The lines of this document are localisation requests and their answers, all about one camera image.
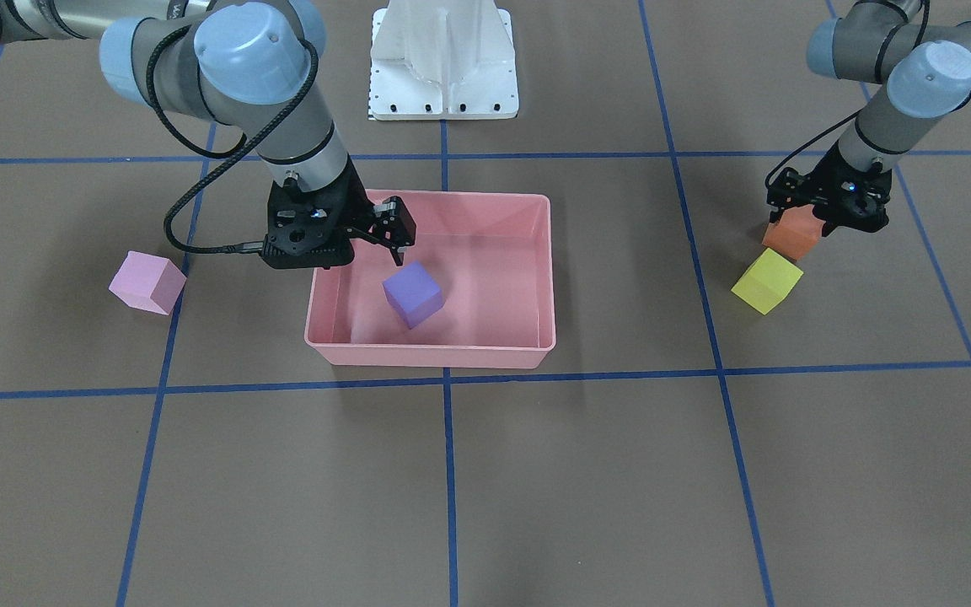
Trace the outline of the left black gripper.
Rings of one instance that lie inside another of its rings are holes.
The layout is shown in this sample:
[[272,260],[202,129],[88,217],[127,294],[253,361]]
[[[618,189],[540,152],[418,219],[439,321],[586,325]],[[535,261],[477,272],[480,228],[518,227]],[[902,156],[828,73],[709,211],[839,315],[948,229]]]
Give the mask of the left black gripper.
[[813,205],[814,216],[822,222],[821,238],[837,228],[874,234],[889,223],[890,174],[881,168],[879,163],[870,170],[852,168],[837,145],[807,176],[784,168],[766,183],[768,223],[778,223],[787,210]]

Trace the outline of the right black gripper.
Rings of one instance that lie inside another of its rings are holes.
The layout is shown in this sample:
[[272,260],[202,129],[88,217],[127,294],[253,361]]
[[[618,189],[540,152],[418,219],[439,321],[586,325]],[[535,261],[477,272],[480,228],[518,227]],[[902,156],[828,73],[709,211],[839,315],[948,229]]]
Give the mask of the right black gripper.
[[351,231],[366,231],[385,247],[395,266],[416,245],[416,220],[400,196],[373,205],[348,161],[332,183],[305,192],[299,185],[272,184],[267,197],[267,232],[260,258],[277,270],[345,266],[354,259]]

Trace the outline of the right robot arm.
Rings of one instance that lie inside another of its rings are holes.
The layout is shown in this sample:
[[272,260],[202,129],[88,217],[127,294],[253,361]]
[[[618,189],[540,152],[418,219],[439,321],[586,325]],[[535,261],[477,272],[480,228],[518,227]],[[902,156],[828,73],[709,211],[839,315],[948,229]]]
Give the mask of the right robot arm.
[[[308,1],[0,1],[0,46],[96,40],[107,84],[147,106],[182,146],[217,161],[167,212],[169,244],[186,254],[255,255],[275,269],[351,264],[354,239],[401,266],[416,241],[400,197],[367,197],[316,89],[326,28]],[[177,216],[250,154],[272,173],[266,233],[199,246]]]

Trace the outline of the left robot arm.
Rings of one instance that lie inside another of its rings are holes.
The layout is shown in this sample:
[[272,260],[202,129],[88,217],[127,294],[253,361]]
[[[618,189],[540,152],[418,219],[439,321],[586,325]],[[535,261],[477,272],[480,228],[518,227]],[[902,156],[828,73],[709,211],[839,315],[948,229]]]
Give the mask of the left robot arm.
[[810,172],[779,163],[767,175],[770,221],[808,207],[822,234],[877,232],[888,223],[893,169],[944,116],[971,100],[971,19],[929,23],[927,1],[856,1],[821,23],[807,66],[837,80],[878,85],[866,106],[836,124],[836,139]]

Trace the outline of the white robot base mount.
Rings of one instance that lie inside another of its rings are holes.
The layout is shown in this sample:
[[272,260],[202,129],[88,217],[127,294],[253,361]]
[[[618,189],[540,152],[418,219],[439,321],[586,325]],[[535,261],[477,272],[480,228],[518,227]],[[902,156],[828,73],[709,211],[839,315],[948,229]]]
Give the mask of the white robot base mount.
[[389,1],[371,24],[371,119],[485,121],[519,114],[512,15],[493,1]]

